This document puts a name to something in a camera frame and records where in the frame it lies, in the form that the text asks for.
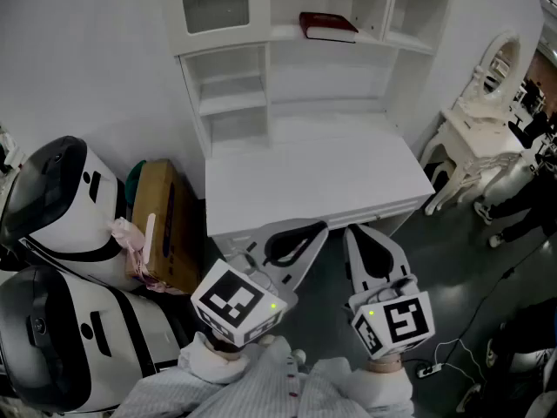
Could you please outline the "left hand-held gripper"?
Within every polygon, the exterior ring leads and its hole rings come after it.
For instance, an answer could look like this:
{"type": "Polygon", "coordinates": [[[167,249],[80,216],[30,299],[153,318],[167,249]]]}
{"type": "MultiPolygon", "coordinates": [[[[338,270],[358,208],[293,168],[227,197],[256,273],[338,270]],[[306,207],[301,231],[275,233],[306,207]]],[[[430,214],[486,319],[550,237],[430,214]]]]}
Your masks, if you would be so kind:
{"type": "Polygon", "coordinates": [[[295,290],[328,238],[319,219],[288,219],[260,227],[246,253],[217,260],[191,302],[199,318],[235,347],[278,325],[298,302],[295,290]]]}

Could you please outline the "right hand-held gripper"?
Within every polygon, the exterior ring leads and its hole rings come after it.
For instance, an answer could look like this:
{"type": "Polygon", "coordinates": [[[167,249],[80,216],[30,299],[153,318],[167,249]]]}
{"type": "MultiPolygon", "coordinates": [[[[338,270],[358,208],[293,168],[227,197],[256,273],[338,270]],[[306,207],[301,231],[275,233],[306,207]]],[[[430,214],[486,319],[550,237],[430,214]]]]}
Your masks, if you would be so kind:
{"type": "Polygon", "coordinates": [[[344,252],[347,277],[356,293],[348,300],[351,326],[371,359],[404,353],[434,336],[428,292],[409,275],[401,246],[370,226],[350,224],[344,252]],[[371,288],[375,282],[388,283],[371,288]]]}

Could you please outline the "dark red hardcover book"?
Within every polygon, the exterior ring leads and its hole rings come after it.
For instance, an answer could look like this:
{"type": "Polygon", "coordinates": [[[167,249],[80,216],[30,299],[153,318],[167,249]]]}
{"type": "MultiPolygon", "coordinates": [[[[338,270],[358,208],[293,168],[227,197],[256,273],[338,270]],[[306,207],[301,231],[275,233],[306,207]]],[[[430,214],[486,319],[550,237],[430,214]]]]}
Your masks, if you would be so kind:
{"type": "Polygon", "coordinates": [[[301,12],[299,26],[311,40],[354,44],[359,33],[345,17],[329,13],[301,12]]]}

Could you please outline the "person's left forearm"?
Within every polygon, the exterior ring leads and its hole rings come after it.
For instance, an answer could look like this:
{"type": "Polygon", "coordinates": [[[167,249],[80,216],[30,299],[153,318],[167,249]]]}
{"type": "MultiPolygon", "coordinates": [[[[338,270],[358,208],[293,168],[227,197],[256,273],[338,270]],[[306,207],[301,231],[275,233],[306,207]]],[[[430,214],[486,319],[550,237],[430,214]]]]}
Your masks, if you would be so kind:
{"type": "Polygon", "coordinates": [[[239,381],[257,362],[263,352],[258,344],[248,344],[237,353],[235,360],[226,359],[208,347],[203,333],[196,332],[193,340],[180,350],[178,366],[202,381],[230,384],[239,381]]]}

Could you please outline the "person's right forearm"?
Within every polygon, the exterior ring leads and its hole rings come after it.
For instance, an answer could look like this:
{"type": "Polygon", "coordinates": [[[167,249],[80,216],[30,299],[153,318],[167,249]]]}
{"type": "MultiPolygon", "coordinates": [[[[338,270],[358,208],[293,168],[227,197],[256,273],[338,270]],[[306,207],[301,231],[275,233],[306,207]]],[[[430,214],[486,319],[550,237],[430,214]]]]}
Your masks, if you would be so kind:
{"type": "Polygon", "coordinates": [[[372,418],[414,418],[413,384],[400,354],[369,359],[345,378],[343,390],[372,418]]]}

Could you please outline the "white desk with shelf hutch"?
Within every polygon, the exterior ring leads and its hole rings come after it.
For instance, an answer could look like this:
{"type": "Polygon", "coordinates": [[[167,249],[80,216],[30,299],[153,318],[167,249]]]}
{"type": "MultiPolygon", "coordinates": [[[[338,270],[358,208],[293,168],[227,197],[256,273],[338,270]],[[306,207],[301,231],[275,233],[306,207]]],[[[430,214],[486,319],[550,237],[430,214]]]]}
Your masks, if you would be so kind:
{"type": "Polygon", "coordinates": [[[225,257],[259,227],[315,218],[395,231],[431,194],[401,127],[452,0],[270,0],[266,41],[174,56],[205,158],[206,230],[225,257]],[[355,43],[307,39],[301,12],[355,43]]]}

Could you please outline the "brown cardboard box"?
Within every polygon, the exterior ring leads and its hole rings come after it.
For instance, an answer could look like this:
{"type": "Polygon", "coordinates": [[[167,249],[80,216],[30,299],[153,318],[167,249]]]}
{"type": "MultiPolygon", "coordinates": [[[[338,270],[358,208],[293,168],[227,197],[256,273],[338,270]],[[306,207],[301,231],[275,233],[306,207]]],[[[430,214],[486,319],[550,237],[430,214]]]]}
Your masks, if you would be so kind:
{"type": "Polygon", "coordinates": [[[157,215],[149,264],[126,259],[126,276],[152,291],[192,294],[201,280],[203,236],[198,200],[168,159],[147,161],[141,171],[131,223],[145,234],[157,215]]]}

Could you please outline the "pink flat stick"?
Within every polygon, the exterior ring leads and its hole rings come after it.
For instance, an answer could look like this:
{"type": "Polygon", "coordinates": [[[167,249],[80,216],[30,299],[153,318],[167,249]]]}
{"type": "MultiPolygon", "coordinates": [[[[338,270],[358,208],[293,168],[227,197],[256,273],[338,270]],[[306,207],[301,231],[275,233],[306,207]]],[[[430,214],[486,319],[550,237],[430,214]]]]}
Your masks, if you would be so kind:
{"type": "Polygon", "coordinates": [[[149,264],[150,257],[151,257],[153,233],[156,225],[156,220],[157,220],[157,215],[154,212],[150,213],[147,218],[145,234],[144,234],[143,256],[144,256],[144,264],[146,266],[149,264]]]}

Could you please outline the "person's white striped shirt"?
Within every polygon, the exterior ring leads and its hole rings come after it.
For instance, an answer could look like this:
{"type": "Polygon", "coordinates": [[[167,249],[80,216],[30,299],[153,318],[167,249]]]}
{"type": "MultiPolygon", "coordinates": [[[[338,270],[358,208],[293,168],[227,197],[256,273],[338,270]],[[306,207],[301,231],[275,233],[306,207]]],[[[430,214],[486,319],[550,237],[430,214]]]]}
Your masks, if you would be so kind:
{"type": "Polygon", "coordinates": [[[230,384],[175,367],[140,380],[112,418],[372,418],[343,390],[354,370],[345,357],[304,368],[302,351],[268,334],[257,362],[230,384]]]}

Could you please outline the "white ornate dressing table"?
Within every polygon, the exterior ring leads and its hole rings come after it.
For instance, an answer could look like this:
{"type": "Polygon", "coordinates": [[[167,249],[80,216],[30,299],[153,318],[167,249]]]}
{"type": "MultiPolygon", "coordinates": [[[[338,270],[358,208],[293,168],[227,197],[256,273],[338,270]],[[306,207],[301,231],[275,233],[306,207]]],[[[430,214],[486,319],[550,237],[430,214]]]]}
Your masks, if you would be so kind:
{"type": "Polygon", "coordinates": [[[431,216],[452,197],[462,202],[476,189],[485,172],[499,172],[486,184],[481,196],[487,198],[493,187],[506,177],[519,162],[524,147],[501,118],[470,116],[466,104],[457,101],[452,109],[444,109],[444,121],[426,144],[419,163],[425,167],[435,150],[443,147],[447,160],[442,168],[449,171],[448,181],[424,208],[431,216]]]}

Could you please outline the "pink fabric bundle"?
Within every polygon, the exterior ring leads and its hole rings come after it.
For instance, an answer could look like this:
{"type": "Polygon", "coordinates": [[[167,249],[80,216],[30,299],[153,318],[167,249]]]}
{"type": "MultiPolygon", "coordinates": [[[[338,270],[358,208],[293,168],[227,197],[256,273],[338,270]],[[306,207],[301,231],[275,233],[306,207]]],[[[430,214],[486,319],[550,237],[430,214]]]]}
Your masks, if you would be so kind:
{"type": "Polygon", "coordinates": [[[124,217],[120,217],[109,221],[107,226],[111,231],[111,236],[124,250],[133,257],[141,258],[145,238],[136,225],[124,217]]]}

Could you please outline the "dark green round object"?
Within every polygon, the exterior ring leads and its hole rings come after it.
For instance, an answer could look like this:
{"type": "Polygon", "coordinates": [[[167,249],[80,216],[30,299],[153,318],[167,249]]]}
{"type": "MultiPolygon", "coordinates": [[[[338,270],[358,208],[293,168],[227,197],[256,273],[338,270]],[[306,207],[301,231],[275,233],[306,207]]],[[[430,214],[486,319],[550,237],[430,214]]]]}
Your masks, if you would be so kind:
{"type": "Polygon", "coordinates": [[[128,206],[133,206],[138,190],[138,183],[141,176],[141,171],[146,163],[145,160],[139,161],[128,173],[124,183],[124,196],[128,206]]]}

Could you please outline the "black office chair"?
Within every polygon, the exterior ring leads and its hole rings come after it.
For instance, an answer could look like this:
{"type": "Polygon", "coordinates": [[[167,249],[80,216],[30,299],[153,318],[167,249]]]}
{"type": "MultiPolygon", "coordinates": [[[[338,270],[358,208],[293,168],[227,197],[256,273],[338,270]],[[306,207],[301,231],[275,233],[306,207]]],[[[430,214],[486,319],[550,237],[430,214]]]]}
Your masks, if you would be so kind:
{"type": "Polygon", "coordinates": [[[510,121],[507,126],[525,149],[530,149],[535,139],[540,136],[552,133],[548,116],[544,111],[535,113],[533,120],[523,129],[513,121],[510,121]]]}

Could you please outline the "white black service robot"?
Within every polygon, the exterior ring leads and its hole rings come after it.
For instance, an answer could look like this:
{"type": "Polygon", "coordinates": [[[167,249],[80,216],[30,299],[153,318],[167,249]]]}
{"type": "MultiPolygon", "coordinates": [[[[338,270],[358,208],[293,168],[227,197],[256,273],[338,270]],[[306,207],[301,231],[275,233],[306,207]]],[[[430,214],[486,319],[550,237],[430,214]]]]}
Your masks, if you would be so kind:
{"type": "Polygon", "coordinates": [[[25,246],[91,282],[131,292],[126,252],[111,224],[127,213],[124,183],[81,138],[64,136],[23,164],[0,216],[0,244],[25,246]]]}
{"type": "Polygon", "coordinates": [[[54,267],[0,283],[0,360],[15,394],[44,412],[114,410],[187,342],[169,308],[54,267]]]}

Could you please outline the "white oval mirror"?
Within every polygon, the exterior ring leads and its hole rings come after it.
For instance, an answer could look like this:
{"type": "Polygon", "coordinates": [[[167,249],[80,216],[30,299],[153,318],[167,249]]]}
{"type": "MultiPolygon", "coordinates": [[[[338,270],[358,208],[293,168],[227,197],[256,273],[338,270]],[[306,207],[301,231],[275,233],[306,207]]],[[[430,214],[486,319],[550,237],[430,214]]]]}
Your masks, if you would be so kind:
{"type": "Polygon", "coordinates": [[[491,106],[510,104],[520,84],[519,61],[520,37],[514,30],[505,30],[490,43],[475,67],[477,99],[491,106]]]}

